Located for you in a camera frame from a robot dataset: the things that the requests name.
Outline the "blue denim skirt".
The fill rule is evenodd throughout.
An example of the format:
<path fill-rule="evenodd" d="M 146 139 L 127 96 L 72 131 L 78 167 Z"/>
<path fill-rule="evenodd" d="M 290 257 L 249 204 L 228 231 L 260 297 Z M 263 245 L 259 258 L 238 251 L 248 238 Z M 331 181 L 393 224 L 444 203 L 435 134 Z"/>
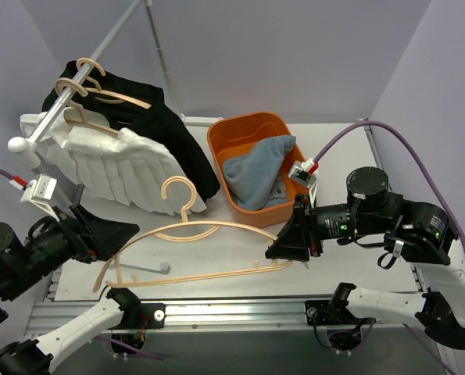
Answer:
<path fill-rule="evenodd" d="M 268 137 L 249 153 L 223 163 L 222 172 L 237 206 L 256 211 L 288 202 L 281 167 L 295 143 L 291 135 Z"/>

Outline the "white pleated skirt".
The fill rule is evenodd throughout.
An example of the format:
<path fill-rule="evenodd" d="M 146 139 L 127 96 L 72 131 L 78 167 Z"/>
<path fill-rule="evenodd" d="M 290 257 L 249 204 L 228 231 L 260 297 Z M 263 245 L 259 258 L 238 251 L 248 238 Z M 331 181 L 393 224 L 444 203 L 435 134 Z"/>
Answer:
<path fill-rule="evenodd" d="M 163 183 L 184 171 L 166 146 L 123 128 L 117 134 L 78 125 L 80 114 L 66 108 L 38 142 L 37 151 L 73 183 L 95 195 L 147 212 L 174 215 L 191 198 L 182 182 Z"/>

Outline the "wooden hanger for white skirt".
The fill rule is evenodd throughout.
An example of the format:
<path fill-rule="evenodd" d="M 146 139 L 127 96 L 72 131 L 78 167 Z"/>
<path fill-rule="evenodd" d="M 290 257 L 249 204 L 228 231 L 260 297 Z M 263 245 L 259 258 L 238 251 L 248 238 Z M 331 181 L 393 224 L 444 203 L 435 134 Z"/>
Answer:
<path fill-rule="evenodd" d="M 74 92 L 78 93 L 82 97 L 87 97 L 87 90 L 81 85 L 75 82 L 73 79 L 62 77 L 55 82 L 55 92 L 61 95 L 66 88 L 71 88 Z M 92 130 L 100 131 L 109 136 L 117 136 L 118 131 L 110 127 L 101 125 L 96 122 L 92 122 L 88 117 L 86 109 L 79 103 L 70 100 L 69 106 L 63 111 L 63 117 L 69 124 L 75 124 L 79 127 L 85 127 Z"/>

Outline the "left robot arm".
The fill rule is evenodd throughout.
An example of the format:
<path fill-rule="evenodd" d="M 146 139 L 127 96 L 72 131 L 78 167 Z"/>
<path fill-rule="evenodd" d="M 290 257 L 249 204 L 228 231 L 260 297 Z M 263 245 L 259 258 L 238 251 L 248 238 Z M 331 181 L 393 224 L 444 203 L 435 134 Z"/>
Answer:
<path fill-rule="evenodd" d="M 25 241 L 0 222 L 0 302 L 13 302 L 69 260 L 91 264 L 115 255 L 137 232 L 133 223 L 105 220 L 75 205 L 52 207 Z M 53 332 L 0 349 L 0 374 L 50 374 L 69 355 L 109 328 L 138 322 L 140 300 L 130 290 L 108 291 L 96 304 Z M 0 306 L 0 324 L 9 314 Z"/>

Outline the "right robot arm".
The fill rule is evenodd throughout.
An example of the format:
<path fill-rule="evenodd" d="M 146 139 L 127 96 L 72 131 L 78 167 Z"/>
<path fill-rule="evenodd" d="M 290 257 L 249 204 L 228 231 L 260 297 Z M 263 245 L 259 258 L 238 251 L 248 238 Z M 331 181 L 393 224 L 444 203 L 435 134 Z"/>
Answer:
<path fill-rule="evenodd" d="M 341 323 L 401 323 L 445 347 L 465 350 L 465 254 L 448 214 L 391 192 L 388 175 L 377 167 L 352 171 L 346 190 L 347 200 L 339 205 L 313 207 L 307 196 L 296 195 L 292 215 L 266 258 L 306 263 L 322 254 L 326 240 L 382 248 L 390 259 L 380 257 L 380 268 L 388 270 L 403 259 L 426 276 L 429 289 L 392 293 L 341 282 L 328 303 L 331 317 Z"/>

